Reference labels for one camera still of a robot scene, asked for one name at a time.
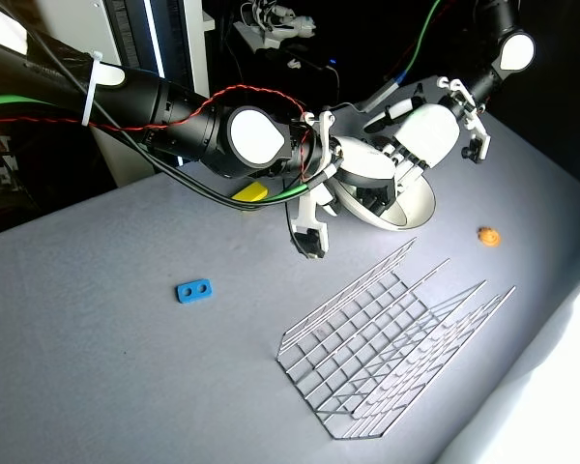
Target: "dark background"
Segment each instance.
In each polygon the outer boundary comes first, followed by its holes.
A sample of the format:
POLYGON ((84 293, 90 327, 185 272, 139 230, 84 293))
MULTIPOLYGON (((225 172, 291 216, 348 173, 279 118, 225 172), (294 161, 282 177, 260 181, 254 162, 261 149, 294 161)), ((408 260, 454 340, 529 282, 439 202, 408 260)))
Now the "dark background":
MULTIPOLYGON (((332 72, 309 66, 290 70, 286 63, 292 56, 283 51, 251 53, 228 27, 239 17, 241 3, 203 1, 204 9, 217 21, 217 30, 209 38, 213 87, 242 79, 275 86, 311 108, 335 104, 332 72)), ((405 68, 410 55, 400 58, 412 49, 433 1, 279 3, 292 7, 297 15, 311 15, 317 26, 315 37, 289 40, 282 47, 304 46, 303 56, 319 67, 334 59, 341 81, 340 101, 357 102, 405 68)), ((455 77, 478 65, 474 5, 475 0, 441 2, 406 83, 440 73, 455 77)), ((507 80, 490 100, 488 111, 580 181, 580 0, 520 0, 520 16, 522 26, 536 41, 535 61, 507 80)))

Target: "robotic arm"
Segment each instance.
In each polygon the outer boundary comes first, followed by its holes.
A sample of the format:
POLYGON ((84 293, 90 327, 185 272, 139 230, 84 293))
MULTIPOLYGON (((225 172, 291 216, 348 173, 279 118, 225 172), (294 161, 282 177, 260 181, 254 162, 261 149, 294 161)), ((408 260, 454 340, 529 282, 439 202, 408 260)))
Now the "robotic arm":
MULTIPOLYGON (((438 85, 447 94, 438 103, 413 98, 372 118, 365 131, 403 119, 390 143, 381 149, 358 138, 331 135, 335 122, 331 111, 323 111, 318 118, 303 112, 300 120, 282 124, 260 108, 206 100, 156 74, 104 63, 96 65, 94 99, 153 153, 201 162, 225 178, 300 179, 303 190, 292 232, 309 256, 322 257, 329 247, 327 224, 318 221, 316 208, 335 216, 340 184, 353 190, 350 200, 339 198, 342 204, 354 214, 362 209, 378 218, 421 178, 424 169, 434 167, 450 152, 459 136, 460 120, 473 137, 466 158, 475 162, 485 158, 489 135, 480 122, 479 105, 533 58, 533 42, 517 26, 512 8, 508 0, 479 0, 479 22, 485 24, 486 37, 496 50, 490 56, 491 65, 470 91, 459 80, 440 78, 438 85)), ((65 67, 87 86, 94 68, 90 56, 50 38, 47 41, 60 52, 65 67)), ((19 94, 75 114, 81 114, 85 100, 45 56, 21 54, 1 45, 0 93, 19 94)), ((103 117, 93 110, 91 120, 103 122, 103 117)), ((97 125, 121 139, 115 127, 97 125)))

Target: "yellow object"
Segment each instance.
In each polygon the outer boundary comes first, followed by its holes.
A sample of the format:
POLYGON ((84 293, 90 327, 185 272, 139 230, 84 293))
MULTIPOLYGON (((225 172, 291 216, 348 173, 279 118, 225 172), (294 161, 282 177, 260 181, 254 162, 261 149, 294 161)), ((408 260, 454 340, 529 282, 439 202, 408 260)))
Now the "yellow object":
POLYGON ((269 190, 259 182, 254 182, 243 188, 232 198, 241 201, 258 201, 267 197, 269 190))
POLYGON ((481 227, 478 235, 481 242, 487 247, 497 247, 501 244, 501 234, 491 227, 481 227))

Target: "yellow sponge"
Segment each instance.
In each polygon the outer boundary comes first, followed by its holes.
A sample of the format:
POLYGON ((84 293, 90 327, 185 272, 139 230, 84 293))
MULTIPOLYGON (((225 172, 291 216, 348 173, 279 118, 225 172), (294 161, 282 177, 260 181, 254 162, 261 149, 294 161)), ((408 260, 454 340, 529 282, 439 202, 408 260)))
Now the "yellow sponge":
POLYGON ((243 188, 232 198, 241 201, 258 201, 267 197, 269 190, 259 182, 254 182, 243 188))

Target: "dish rack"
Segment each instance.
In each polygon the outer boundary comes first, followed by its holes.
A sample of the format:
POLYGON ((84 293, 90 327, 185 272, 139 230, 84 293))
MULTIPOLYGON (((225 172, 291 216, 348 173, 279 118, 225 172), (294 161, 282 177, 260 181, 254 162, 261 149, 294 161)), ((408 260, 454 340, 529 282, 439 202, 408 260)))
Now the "dish rack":
POLYGON ((395 268, 411 240, 321 304, 281 338, 277 361, 339 440, 379 438, 409 410, 515 290, 473 310, 464 306, 486 284, 429 307, 395 268))

